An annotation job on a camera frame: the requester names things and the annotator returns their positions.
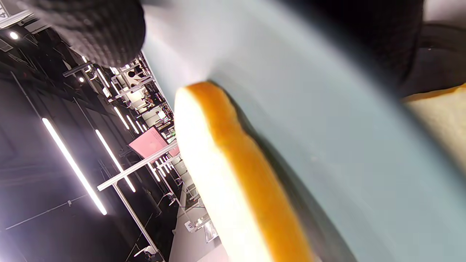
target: black textured surface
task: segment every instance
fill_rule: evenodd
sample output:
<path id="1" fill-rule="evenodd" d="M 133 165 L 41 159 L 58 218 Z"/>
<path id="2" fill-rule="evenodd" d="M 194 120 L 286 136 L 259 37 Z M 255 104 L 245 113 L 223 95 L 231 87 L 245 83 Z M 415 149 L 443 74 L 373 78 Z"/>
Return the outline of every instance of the black textured surface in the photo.
<path id="1" fill-rule="evenodd" d="M 100 65 L 124 66 L 144 43 L 144 12 L 137 0 L 22 2 L 62 34 L 74 50 Z"/>
<path id="2" fill-rule="evenodd" d="M 316 11 L 353 38 L 383 69 L 402 81 L 411 69 L 424 0 L 287 0 L 297 12 Z"/>
<path id="3" fill-rule="evenodd" d="M 397 95 L 405 97 L 466 83 L 465 42 L 464 29 L 424 25 L 413 69 Z"/>

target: ceiling light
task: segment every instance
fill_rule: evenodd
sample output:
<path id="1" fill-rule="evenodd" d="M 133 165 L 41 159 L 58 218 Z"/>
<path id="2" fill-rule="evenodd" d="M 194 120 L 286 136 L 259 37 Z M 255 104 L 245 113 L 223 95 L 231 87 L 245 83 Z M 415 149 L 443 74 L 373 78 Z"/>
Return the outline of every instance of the ceiling light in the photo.
<path id="1" fill-rule="evenodd" d="M 160 163 L 163 164 L 165 160 L 162 160 L 162 158 L 159 158 L 158 160 L 160 160 Z M 170 171 L 168 171 L 168 168 L 167 168 L 167 165 L 164 165 L 165 167 L 165 170 L 167 171 L 167 173 L 170 173 Z"/>
<path id="2" fill-rule="evenodd" d="M 110 83 L 112 83 L 112 86 L 115 89 L 115 91 L 117 92 L 117 94 L 120 94 L 120 91 L 118 91 L 117 86 L 113 82 L 110 82 Z"/>
<path id="3" fill-rule="evenodd" d="M 121 115 L 120 113 L 120 110 L 118 110 L 118 108 L 116 106 L 113 107 L 113 109 L 115 109 L 115 111 L 117 112 L 116 114 L 120 117 L 121 119 L 121 122 L 123 122 L 124 126 L 126 127 L 126 129 L 130 129 L 130 127 L 128 126 L 128 124 L 124 121 L 123 119 L 123 116 Z"/>
<path id="4" fill-rule="evenodd" d="M 164 160 L 165 160 L 165 161 L 170 160 L 170 158 L 169 158 L 168 156 L 167 156 L 166 158 L 167 158 L 167 159 L 165 159 L 165 157 L 164 157 Z M 170 161 L 170 162 L 168 163 L 168 168 L 170 168 L 170 170 L 171 170 L 171 167 L 172 167 L 172 164 L 171 164 L 171 161 Z"/>
<path id="5" fill-rule="evenodd" d="M 114 67 L 110 67 L 110 70 L 112 70 L 112 73 L 115 74 L 115 75 L 118 75 L 118 69 L 114 68 Z"/>
<path id="6" fill-rule="evenodd" d="M 99 68 L 97 68 L 97 72 L 99 72 L 100 76 L 102 77 L 103 81 L 105 82 L 105 85 L 107 87 L 110 87 L 109 82 L 107 82 L 107 79 L 105 79 L 105 77 L 103 76 L 103 74 L 102 74 L 102 72 L 100 71 Z"/>
<path id="7" fill-rule="evenodd" d="M 113 154 L 112 150 L 110 150 L 110 147 L 109 145 L 107 144 L 107 142 L 105 141 L 105 139 L 103 139 L 103 136 L 102 134 L 99 132 L 99 130 L 96 129 L 96 133 L 97 133 L 97 136 L 99 137 L 100 139 L 100 142 L 102 142 L 103 146 L 105 147 L 105 149 L 107 150 L 107 153 L 110 155 L 110 157 L 112 158 L 113 160 L 113 163 L 115 163 L 115 165 L 118 167 L 118 170 L 121 172 L 123 172 L 123 168 L 121 167 L 120 163 L 118 162 L 118 160 L 116 159 L 115 155 Z M 136 192 L 136 189 L 134 188 L 133 184 L 131 183 L 130 179 L 126 176 L 124 177 L 124 180 L 126 180 L 126 183 L 128 183 L 128 186 L 131 188 L 131 190 L 133 192 Z"/>
<path id="8" fill-rule="evenodd" d="M 83 60 L 85 63 L 87 63 L 87 59 L 86 59 L 85 56 L 82 55 L 81 58 L 82 58 L 82 60 Z M 90 66 L 88 66 L 88 70 L 86 70 L 85 72 L 87 73 L 87 72 L 89 72 L 89 71 L 90 71 Z"/>
<path id="9" fill-rule="evenodd" d="M 83 173 L 79 169 L 78 165 L 76 164 L 75 160 L 73 159 L 73 157 L 69 153 L 68 149 L 66 149 L 65 144 L 62 142 L 62 140 L 58 136 L 58 134 L 55 131 L 55 129 L 53 128 L 52 124 L 46 118 L 42 118 L 42 121 L 44 122 L 45 127 L 47 128 L 48 132 L 50 133 L 50 135 L 54 139 L 54 141 L 57 144 L 58 148 L 62 151 L 62 153 L 65 156 L 66 160 L 68 161 L 69 165 L 75 171 L 76 176 L 78 176 L 79 180 L 81 181 L 82 185 L 84 186 L 84 188 L 88 192 L 89 196 L 91 197 L 91 199 L 96 204 L 97 208 L 99 208 L 99 210 L 100 210 L 100 212 L 102 212 L 102 214 L 106 215 L 107 210 L 105 210 L 105 208 L 103 207 L 102 202 L 97 197 L 95 191 L 91 188 L 89 182 L 84 177 Z"/>
<path id="10" fill-rule="evenodd" d="M 136 121 L 136 124 L 139 126 L 139 129 L 141 130 L 141 132 L 144 133 L 144 129 L 141 127 L 138 121 Z"/>
<path id="11" fill-rule="evenodd" d="M 160 165 L 158 164 L 158 161 L 155 160 L 155 163 L 157 164 L 157 168 L 158 168 L 158 167 L 160 166 Z M 159 169 L 160 171 L 162 171 L 162 175 L 164 175 L 164 177 L 166 178 L 167 176 L 165 175 L 164 170 L 163 170 L 162 168 L 158 168 L 158 169 Z"/>
<path id="12" fill-rule="evenodd" d="M 133 121 L 131 121 L 131 118 L 128 115 L 126 115 L 126 118 L 130 122 L 131 126 L 134 128 L 134 132 L 136 132 L 136 134 L 139 134 L 139 131 L 136 129 L 136 126 L 133 124 Z"/>
<path id="13" fill-rule="evenodd" d="M 160 182 L 160 178 L 158 178 L 158 175 L 157 175 L 157 172 L 155 172 L 155 169 L 154 167 L 152 166 L 151 163 L 148 163 L 147 166 L 149 167 L 149 169 L 152 171 L 152 174 L 154 174 L 155 178 L 157 179 L 158 182 Z"/>
<path id="14" fill-rule="evenodd" d="M 16 32 L 10 32 L 10 37 L 11 39 L 13 40 L 18 40 L 18 38 L 20 37 Z"/>

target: metal pole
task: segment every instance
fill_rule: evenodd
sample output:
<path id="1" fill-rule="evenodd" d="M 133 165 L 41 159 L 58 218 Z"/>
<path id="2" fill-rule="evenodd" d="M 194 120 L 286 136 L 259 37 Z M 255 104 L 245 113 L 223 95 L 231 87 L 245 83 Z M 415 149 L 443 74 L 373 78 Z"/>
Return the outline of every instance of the metal pole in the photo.
<path id="1" fill-rule="evenodd" d="M 99 160 L 99 164 L 100 166 L 102 167 L 102 169 L 104 170 L 104 172 L 107 174 L 107 176 L 109 178 L 111 178 L 111 175 L 110 175 L 110 172 L 108 171 L 108 169 L 105 167 L 105 165 L 102 163 L 101 160 Z M 121 192 L 120 188 L 117 186 L 117 184 L 112 184 L 113 188 L 115 189 L 116 193 L 118 194 L 118 196 L 120 197 L 121 201 L 123 202 L 124 206 L 126 207 L 126 209 L 128 210 L 128 212 L 131 214 L 131 217 L 133 218 L 134 222 L 136 222 L 137 226 L 139 227 L 139 229 L 141 230 L 141 232 L 143 233 L 144 237 L 146 238 L 147 242 L 149 243 L 149 245 L 156 251 L 156 252 L 159 252 L 157 246 L 155 245 L 154 241 L 152 240 L 151 236 L 149 235 L 149 233 L 145 230 L 144 228 L 144 225 L 141 223 L 141 221 L 139 220 L 139 218 L 137 217 L 136 213 L 134 212 L 134 210 L 131 208 L 129 202 L 126 200 L 126 198 L 124 197 L 123 195 L 123 192 Z"/>
<path id="2" fill-rule="evenodd" d="M 149 83 L 150 81 L 152 81 L 152 76 L 151 76 L 150 78 L 145 79 L 144 81 L 140 82 L 140 83 L 137 84 L 136 86 L 134 86 L 134 87 L 132 87 L 132 88 L 130 88 L 130 89 L 124 91 L 124 92 L 121 92 L 121 93 L 120 93 L 119 95 L 117 95 L 115 98 L 109 99 L 109 102 L 111 103 L 111 102 L 117 100 L 118 98 L 120 98 L 120 97 L 122 97 L 122 96 L 124 96 L 124 95 L 126 95 L 126 94 L 128 94 L 128 93 L 130 93 L 130 92 L 135 92 L 135 91 L 137 91 L 137 90 L 143 88 L 144 85 L 147 84 L 147 83 Z"/>
<path id="3" fill-rule="evenodd" d="M 158 159 L 161 155 L 165 154 L 166 152 L 172 150 L 173 148 L 175 148 L 177 146 L 178 146 L 178 143 L 176 141 L 173 141 L 168 146 L 166 146 L 166 147 L 162 148 L 161 150 L 153 153 L 149 157 L 139 161 L 137 164 L 135 164 L 133 166 L 130 166 L 128 169 L 126 169 L 125 171 L 123 171 L 123 172 L 119 173 L 118 175 L 112 177 L 111 179 L 103 182 L 102 184 L 97 186 L 97 189 L 99 191 L 104 190 L 105 188 L 111 186 L 114 183 L 117 183 L 119 180 L 123 179 L 124 177 L 128 176 L 129 174 L 133 173 L 134 171 L 138 170 L 139 168 L 143 167 L 147 163 L 150 163 L 150 162 Z"/>
<path id="4" fill-rule="evenodd" d="M 185 213 L 186 217 L 188 218 L 189 221 L 191 221 L 191 218 L 188 216 L 188 213 L 185 211 L 185 208 L 184 206 L 181 204 L 181 202 L 179 201 L 178 197 L 176 197 L 175 195 L 175 192 L 172 190 L 172 188 L 170 187 L 170 185 L 168 184 L 167 180 L 165 180 L 165 177 L 163 175 L 160 175 L 160 177 L 162 178 L 162 180 L 164 181 L 165 185 L 167 186 L 168 190 L 170 190 L 170 192 L 173 194 L 173 197 L 175 198 L 176 202 L 178 202 L 178 205 L 180 206 L 181 210 L 183 211 L 183 213 Z"/>
<path id="5" fill-rule="evenodd" d="M 64 77 L 68 77 L 68 76 L 70 76 L 70 75 L 72 75 L 72 74 L 74 74 L 74 73 L 77 73 L 77 72 L 83 70 L 84 68 L 90 66 L 91 64 L 92 64 L 91 61 L 87 61 L 86 63 L 84 63 L 84 64 L 82 64 L 82 65 L 78 65 L 77 67 L 72 68 L 72 69 L 70 69 L 70 70 L 64 72 L 64 73 L 63 73 L 63 76 L 64 76 Z"/>

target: bread slice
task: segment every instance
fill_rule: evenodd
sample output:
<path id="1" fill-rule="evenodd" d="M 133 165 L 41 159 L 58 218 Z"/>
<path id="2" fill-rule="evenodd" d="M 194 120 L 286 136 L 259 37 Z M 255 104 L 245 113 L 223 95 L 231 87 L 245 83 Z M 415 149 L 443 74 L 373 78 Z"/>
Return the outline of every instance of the bread slice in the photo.
<path id="1" fill-rule="evenodd" d="M 311 262 L 303 229 L 227 95 L 209 82 L 180 89 L 181 155 L 232 262 Z"/>

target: pink sign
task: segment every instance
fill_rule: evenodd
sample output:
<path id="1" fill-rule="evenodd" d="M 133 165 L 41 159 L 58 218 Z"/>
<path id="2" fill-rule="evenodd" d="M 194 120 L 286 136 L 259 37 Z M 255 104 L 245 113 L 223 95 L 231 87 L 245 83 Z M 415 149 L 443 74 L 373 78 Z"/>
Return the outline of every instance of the pink sign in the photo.
<path id="1" fill-rule="evenodd" d="M 130 147 L 136 151 L 143 158 L 146 158 L 153 153 L 166 147 L 168 144 L 165 142 L 163 137 L 155 130 L 155 127 L 151 127 L 144 134 L 136 138 L 130 143 Z M 179 153 L 178 147 L 173 148 L 169 151 L 171 156 L 176 156 Z"/>

